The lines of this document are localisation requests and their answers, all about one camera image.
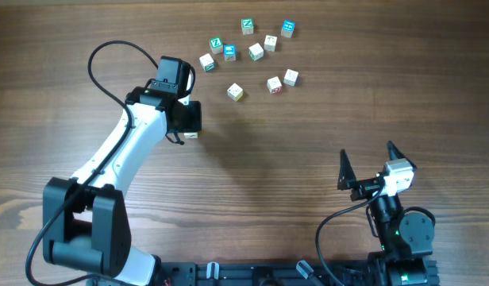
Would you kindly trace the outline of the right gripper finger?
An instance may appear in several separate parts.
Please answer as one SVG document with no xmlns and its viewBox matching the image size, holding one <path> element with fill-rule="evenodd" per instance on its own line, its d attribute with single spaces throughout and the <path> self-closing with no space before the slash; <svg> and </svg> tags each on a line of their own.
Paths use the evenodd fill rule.
<svg viewBox="0 0 489 286">
<path fill-rule="evenodd" d="M 344 149 L 340 151 L 340 171 L 337 180 L 338 190 L 353 189 L 357 185 L 357 179 L 352 169 L 348 155 Z"/>
<path fill-rule="evenodd" d="M 408 159 L 403 153 L 401 153 L 400 150 L 396 147 L 396 145 L 392 141 L 387 142 L 387 151 L 390 160 L 405 159 L 410 164 L 414 172 L 417 170 L 416 164 L 413 163 L 410 159 Z"/>
</svg>

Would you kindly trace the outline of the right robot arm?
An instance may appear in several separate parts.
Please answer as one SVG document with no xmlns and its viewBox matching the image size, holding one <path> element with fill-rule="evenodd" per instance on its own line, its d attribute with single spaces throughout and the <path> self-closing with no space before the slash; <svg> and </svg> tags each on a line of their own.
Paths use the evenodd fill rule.
<svg viewBox="0 0 489 286">
<path fill-rule="evenodd" d="M 439 285 L 437 262 L 431 261 L 436 219 L 422 207 L 402 206 L 399 193 L 412 186 L 417 166 L 389 141 L 389 161 L 375 177 L 358 180 L 347 153 L 340 152 L 337 188 L 350 190 L 353 202 L 366 200 L 372 235 L 382 250 L 368 255 L 372 285 Z"/>
</svg>

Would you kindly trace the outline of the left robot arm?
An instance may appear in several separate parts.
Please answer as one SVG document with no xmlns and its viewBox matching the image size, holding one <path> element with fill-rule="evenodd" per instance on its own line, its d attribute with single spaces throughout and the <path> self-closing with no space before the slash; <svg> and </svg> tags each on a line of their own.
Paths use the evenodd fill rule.
<svg viewBox="0 0 489 286">
<path fill-rule="evenodd" d="M 191 65 L 161 57 L 156 78 L 121 102 L 121 121 L 91 160 L 68 180 L 50 179 L 38 240 L 46 262 L 83 271 L 93 284 L 161 283 L 161 260 L 132 245 L 125 195 L 160 141 L 202 128 L 200 103 L 183 102 L 194 82 Z"/>
</svg>

